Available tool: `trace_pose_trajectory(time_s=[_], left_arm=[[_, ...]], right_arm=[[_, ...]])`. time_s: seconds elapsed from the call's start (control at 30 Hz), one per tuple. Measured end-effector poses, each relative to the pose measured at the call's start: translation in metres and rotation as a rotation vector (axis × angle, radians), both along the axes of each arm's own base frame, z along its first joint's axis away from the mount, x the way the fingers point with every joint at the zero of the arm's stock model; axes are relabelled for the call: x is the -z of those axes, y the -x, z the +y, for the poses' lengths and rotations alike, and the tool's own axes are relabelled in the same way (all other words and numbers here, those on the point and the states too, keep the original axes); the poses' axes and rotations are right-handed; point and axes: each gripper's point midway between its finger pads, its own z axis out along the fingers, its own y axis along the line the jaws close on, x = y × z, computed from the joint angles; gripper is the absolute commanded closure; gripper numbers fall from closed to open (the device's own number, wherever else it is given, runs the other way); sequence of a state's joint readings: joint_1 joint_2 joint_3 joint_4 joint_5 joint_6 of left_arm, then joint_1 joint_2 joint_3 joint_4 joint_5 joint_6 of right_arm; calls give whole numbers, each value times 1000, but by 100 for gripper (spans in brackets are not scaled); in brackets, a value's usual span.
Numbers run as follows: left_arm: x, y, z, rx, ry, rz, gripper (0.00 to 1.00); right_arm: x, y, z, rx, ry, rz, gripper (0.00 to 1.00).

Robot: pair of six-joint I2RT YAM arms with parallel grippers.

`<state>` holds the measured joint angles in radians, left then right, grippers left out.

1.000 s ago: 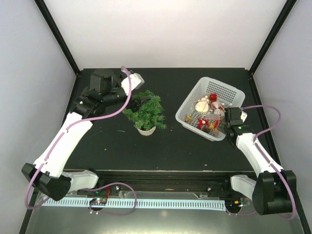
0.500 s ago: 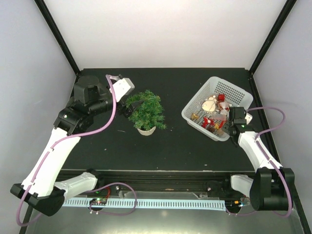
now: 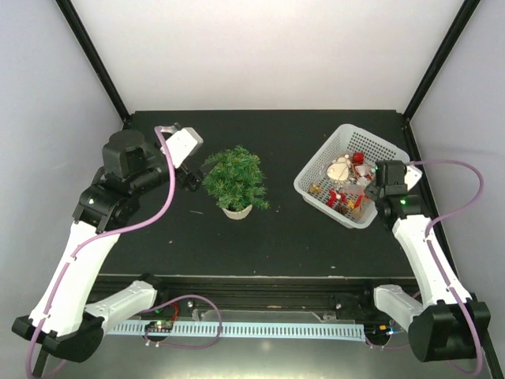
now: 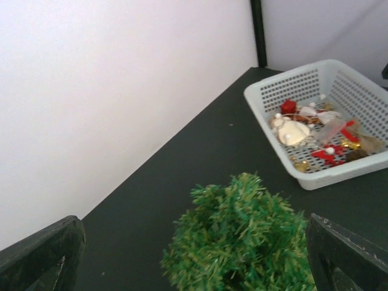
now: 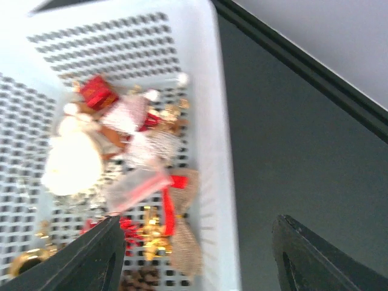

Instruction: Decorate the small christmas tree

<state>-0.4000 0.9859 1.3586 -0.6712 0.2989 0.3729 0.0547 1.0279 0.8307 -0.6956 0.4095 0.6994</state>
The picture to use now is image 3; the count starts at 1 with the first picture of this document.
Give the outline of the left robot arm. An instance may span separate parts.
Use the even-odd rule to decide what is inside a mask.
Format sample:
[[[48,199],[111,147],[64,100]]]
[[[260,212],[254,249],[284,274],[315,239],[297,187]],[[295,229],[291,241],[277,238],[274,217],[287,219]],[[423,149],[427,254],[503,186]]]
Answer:
[[[196,189],[201,171],[184,160],[203,144],[190,127],[157,126],[160,144],[136,130],[110,136],[103,165],[80,195],[69,239],[58,267],[37,306],[15,319],[12,330],[55,358],[84,362],[112,328],[137,313],[164,313],[170,297],[160,280],[145,274],[126,289],[88,304],[103,262],[119,237],[157,221],[169,208],[176,183]]]

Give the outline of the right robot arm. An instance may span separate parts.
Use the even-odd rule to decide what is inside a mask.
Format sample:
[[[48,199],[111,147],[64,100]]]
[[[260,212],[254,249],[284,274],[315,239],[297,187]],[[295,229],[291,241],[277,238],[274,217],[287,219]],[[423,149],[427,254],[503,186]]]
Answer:
[[[383,160],[365,188],[383,225],[402,247],[417,281],[421,299],[398,285],[381,285],[358,299],[361,313],[385,313],[408,333],[411,351],[421,362],[475,359],[480,370],[491,314],[462,286],[433,231],[423,199],[410,193],[422,173],[417,162]]]

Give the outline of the white perforated plastic basket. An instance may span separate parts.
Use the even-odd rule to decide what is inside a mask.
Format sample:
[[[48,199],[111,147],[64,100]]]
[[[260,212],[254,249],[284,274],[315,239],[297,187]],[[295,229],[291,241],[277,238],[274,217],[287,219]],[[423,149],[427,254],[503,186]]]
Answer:
[[[377,211],[364,194],[376,162],[410,161],[396,145],[351,124],[340,125],[294,179],[304,201],[347,228],[365,229]]]

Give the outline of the small green christmas tree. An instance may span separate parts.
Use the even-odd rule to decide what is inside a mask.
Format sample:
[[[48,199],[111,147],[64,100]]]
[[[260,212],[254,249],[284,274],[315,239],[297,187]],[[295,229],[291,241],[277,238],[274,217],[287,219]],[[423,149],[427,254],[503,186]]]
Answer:
[[[237,145],[216,152],[207,160],[219,163],[204,175],[203,186],[229,219],[243,220],[254,208],[270,208],[258,155]]]

